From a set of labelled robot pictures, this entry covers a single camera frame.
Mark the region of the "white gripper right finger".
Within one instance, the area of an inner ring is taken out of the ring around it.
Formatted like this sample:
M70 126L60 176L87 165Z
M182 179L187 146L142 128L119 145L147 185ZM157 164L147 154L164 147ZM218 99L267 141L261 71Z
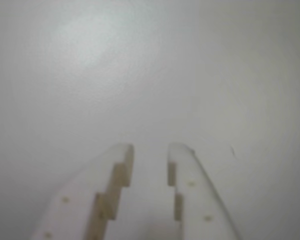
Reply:
M183 143L171 143L168 147L167 184L174 187L174 219L180 223L180 239L240 239L194 150Z

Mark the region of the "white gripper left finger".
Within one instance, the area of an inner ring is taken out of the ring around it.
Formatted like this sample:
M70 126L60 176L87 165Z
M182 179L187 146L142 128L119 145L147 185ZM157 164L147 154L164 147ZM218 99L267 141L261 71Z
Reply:
M134 147L119 143L94 158L51 199L33 240L103 240L129 187Z

